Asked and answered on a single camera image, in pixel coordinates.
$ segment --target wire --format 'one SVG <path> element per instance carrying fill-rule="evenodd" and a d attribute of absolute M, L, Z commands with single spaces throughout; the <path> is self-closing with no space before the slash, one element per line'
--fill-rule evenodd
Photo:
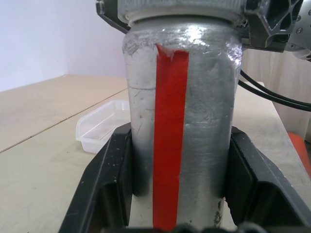
<path fill-rule="evenodd" d="M 255 87 L 257 87 L 258 89 L 262 90 L 263 92 L 269 94 L 270 96 L 274 96 L 276 98 L 279 98 L 279 99 L 282 99 L 282 100 L 285 100 L 285 101 L 288 101 L 288 102 L 292 102 L 292 103 L 296 103 L 296 104 L 299 104 L 299 105 L 305 105 L 305 106 L 308 106 L 308 107 L 311 107 L 311 103 L 305 103 L 305 102 L 301 102 L 301 101 L 297 101 L 297 100 L 293 100 L 293 99 L 290 99 L 290 98 L 287 98 L 285 96 L 282 96 L 282 95 L 279 95 L 273 91 L 270 91 L 269 89 L 265 88 L 264 86 L 260 85 L 258 82 L 256 82 L 255 80 L 253 80 L 251 77 L 249 77 L 247 74 L 244 73 L 243 70 L 241 70 L 241 75 L 246 79 L 248 80 L 252 85 L 254 85 Z"/>
<path fill-rule="evenodd" d="M 293 103 L 293 102 L 290 102 L 290 101 L 286 101 L 286 100 L 283 100 L 283 99 L 279 99 L 277 97 L 274 97 L 274 96 L 271 96 L 271 95 L 268 95 L 266 93 L 263 93 L 262 91 L 258 91 L 257 89 L 247 85 L 246 83 L 244 83 L 243 81 L 239 80 L 239 85 L 241 87 L 243 87 L 244 89 L 260 96 L 260 97 L 263 97 L 267 100 L 270 100 L 270 101 L 273 101 L 275 103 L 279 103 L 279 104 L 282 104 L 282 105 L 285 105 L 285 106 L 288 106 L 288 107 L 291 107 L 291 108 L 295 108 L 295 109 L 299 109 L 299 110 L 303 110 L 303 111 L 307 111 L 307 112 L 311 112 L 311 107 L 307 107 L 305 105 L 299 105 L 299 104 L 296 104 L 296 103 Z"/>

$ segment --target red object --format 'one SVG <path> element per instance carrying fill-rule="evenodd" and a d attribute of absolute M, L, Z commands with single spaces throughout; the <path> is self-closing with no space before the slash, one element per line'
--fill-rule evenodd
<path fill-rule="evenodd" d="M 156 46 L 153 226 L 171 231 L 177 220 L 189 53 Z"/>
<path fill-rule="evenodd" d="M 309 177 L 311 178 L 311 163 L 305 146 L 305 141 L 294 133 L 288 133 L 288 135 L 300 157 L 303 166 L 305 167 Z"/>

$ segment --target wooden table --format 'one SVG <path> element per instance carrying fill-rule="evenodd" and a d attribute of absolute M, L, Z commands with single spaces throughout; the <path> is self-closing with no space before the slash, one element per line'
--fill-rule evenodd
<path fill-rule="evenodd" d="M 5 116 L 0 114 L 5 141 L 0 153 L 0 232 L 56 233 L 94 157 L 75 139 L 77 121 L 111 100 L 127 100 L 126 83 L 117 78 L 69 76 L 23 88 L 19 100 L 12 101 L 16 90 L 0 93 L 1 112 L 6 111 Z M 1 99 L 4 94 L 11 96 L 10 104 Z M 311 182 L 273 104 L 238 87 L 233 125 L 249 135 L 311 207 Z M 137 211 L 134 206 L 132 225 L 148 224 L 139 221 Z M 230 228 L 228 215 L 226 209 L 224 226 Z"/>

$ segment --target scratched metal surface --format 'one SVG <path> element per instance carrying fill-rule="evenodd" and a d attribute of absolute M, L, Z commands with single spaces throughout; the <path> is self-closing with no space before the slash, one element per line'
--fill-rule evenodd
<path fill-rule="evenodd" d="M 225 22 L 191 17 L 144 21 L 123 42 L 141 195 L 132 211 L 144 213 L 130 226 L 152 225 L 156 43 L 190 53 L 177 223 L 218 226 L 242 49 Z"/>

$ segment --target clear plastic container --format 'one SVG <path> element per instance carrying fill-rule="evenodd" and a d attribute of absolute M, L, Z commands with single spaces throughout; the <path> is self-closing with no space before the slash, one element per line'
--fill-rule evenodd
<path fill-rule="evenodd" d="M 76 139 L 85 151 L 98 153 L 114 130 L 130 121 L 129 102 L 110 101 L 78 121 Z"/>

